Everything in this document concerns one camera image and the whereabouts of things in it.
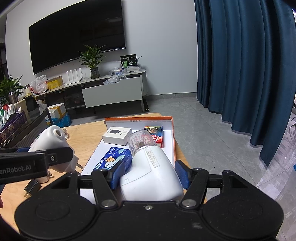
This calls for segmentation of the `potted green plant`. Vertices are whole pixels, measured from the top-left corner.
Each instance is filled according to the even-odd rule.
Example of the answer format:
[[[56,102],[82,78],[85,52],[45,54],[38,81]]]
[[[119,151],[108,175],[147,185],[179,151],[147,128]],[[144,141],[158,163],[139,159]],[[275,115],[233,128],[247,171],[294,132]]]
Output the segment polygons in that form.
[[[97,47],[94,45],[93,47],[89,45],[84,45],[86,50],[80,52],[80,62],[82,65],[88,66],[91,71],[91,79],[96,79],[100,77],[99,73],[99,64],[102,62],[104,55],[101,51],[105,45],[101,47]]]

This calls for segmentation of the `purple storage basket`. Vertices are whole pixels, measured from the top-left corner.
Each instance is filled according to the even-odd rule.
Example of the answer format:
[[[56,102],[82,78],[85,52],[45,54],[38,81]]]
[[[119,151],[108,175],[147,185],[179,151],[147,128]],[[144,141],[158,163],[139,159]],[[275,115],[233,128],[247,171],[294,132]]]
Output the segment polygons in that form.
[[[12,117],[9,117],[8,122],[1,128],[1,144],[12,137],[12,135],[27,121],[27,117],[24,111],[20,113],[12,114]]]

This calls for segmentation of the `steel thermos cup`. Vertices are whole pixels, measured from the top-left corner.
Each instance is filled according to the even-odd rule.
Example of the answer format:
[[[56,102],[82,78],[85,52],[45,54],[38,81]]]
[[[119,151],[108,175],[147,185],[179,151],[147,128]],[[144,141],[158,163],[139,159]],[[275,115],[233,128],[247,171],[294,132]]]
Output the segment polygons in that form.
[[[11,91],[8,94],[8,98],[9,98],[10,104],[15,104],[15,103],[17,103],[19,101],[18,100],[18,95],[14,91]]]

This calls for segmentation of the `blue curtain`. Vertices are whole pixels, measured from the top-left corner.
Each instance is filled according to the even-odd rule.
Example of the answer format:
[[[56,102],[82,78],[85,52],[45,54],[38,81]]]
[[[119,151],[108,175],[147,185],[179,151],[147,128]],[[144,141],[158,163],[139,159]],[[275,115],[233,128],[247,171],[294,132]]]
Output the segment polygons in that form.
[[[295,1],[195,1],[197,100],[268,165],[295,99]]]

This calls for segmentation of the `blue bag with boxes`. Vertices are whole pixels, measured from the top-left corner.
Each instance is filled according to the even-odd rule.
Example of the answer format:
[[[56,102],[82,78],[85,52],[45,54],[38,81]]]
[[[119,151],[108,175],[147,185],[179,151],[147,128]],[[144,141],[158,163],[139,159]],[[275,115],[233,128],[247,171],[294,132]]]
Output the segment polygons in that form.
[[[59,126],[60,128],[71,125],[72,120],[69,113],[67,113],[64,103],[48,106],[48,111],[53,125]]]

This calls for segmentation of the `white handheld device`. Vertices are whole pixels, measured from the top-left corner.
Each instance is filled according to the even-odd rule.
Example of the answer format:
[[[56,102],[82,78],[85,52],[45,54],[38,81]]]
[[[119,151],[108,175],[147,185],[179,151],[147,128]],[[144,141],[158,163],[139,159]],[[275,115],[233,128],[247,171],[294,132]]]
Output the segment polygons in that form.
[[[174,166],[147,130],[128,137],[132,163],[120,178],[120,190],[126,201],[180,201],[183,187]]]

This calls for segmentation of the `large leafy plant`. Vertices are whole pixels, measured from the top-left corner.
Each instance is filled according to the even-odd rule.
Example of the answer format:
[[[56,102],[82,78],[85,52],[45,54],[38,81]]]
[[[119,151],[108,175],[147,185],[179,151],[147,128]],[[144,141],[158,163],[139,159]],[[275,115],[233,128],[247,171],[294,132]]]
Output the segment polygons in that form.
[[[0,96],[1,96],[1,105],[7,104],[9,102],[9,93],[15,92],[17,96],[19,96],[21,93],[23,93],[22,89],[24,88],[20,84],[20,80],[22,79],[22,76],[17,78],[12,78],[4,76],[1,80],[0,85]]]

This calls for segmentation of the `yellow box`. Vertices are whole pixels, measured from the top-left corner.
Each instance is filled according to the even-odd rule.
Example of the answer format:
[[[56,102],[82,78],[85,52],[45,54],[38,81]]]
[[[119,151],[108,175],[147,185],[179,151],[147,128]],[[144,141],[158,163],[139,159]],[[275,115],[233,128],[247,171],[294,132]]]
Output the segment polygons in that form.
[[[62,76],[57,76],[52,79],[47,80],[48,90],[52,90],[58,88],[63,85],[63,78]]]

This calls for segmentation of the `black round coffee table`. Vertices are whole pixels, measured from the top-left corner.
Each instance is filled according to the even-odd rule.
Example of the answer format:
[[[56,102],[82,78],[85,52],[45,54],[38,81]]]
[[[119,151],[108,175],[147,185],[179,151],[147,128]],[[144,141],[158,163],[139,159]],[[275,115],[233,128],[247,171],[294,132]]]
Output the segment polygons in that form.
[[[7,141],[1,144],[1,148],[29,147],[33,141],[47,127],[46,117],[49,116],[47,106],[42,111],[36,108],[26,114],[27,121]]]

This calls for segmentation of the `green white carton box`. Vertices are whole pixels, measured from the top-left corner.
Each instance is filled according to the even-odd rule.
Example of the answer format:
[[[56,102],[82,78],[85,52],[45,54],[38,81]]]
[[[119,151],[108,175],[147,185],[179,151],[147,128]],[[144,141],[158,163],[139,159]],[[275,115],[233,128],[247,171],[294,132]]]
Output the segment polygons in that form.
[[[66,160],[65,163],[56,164],[50,168],[62,173],[62,172],[74,172],[78,157],[75,156],[75,151],[66,141],[63,130],[56,125],[49,126],[46,130],[39,134],[39,136],[33,141],[28,152],[43,151],[56,148],[69,147],[73,154],[69,154],[63,151],[62,158],[58,158],[58,161]]]

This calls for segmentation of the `red blue card box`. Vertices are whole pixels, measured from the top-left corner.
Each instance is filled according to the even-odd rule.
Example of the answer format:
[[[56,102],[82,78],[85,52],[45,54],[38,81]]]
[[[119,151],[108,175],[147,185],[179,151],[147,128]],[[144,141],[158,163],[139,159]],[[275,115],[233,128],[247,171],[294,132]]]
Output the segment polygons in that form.
[[[144,129],[150,133],[155,143],[160,148],[164,147],[164,132],[162,126],[145,126]]]

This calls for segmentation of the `white charger box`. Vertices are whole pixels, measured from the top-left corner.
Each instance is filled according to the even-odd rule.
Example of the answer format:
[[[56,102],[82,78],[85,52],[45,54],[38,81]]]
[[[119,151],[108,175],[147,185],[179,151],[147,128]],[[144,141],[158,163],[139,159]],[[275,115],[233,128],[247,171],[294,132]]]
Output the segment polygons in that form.
[[[107,144],[125,146],[131,134],[131,128],[112,126],[102,135],[102,139]]]

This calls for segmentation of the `blue tissue pack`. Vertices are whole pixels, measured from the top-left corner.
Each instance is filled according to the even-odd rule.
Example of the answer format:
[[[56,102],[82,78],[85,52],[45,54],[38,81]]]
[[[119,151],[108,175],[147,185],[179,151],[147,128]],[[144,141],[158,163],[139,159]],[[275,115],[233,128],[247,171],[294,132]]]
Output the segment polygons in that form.
[[[110,170],[118,161],[122,161],[125,165],[125,172],[130,168],[132,163],[132,154],[129,149],[111,147],[109,151],[94,167],[95,170],[106,169]]]

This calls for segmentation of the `black charger plug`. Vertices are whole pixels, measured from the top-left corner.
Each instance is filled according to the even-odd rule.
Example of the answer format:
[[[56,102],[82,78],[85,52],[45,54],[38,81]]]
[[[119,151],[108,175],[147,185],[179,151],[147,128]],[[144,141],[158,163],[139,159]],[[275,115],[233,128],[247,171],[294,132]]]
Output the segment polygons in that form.
[[[36,194],[40,189],[41,189],[41,184],[36,179],[32,179],[24,188],[24,191],[25,191],[24,197],[29,198],[32,195]]]

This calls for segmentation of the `black green display box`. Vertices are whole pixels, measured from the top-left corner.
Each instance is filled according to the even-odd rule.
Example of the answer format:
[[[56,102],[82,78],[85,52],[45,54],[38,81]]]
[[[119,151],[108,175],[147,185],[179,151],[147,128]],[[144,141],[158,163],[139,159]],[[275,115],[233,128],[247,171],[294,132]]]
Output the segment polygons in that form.
[[[138,66],[137,55],[129,54],[120,57],[122,68],[128,68],[131,66]]]

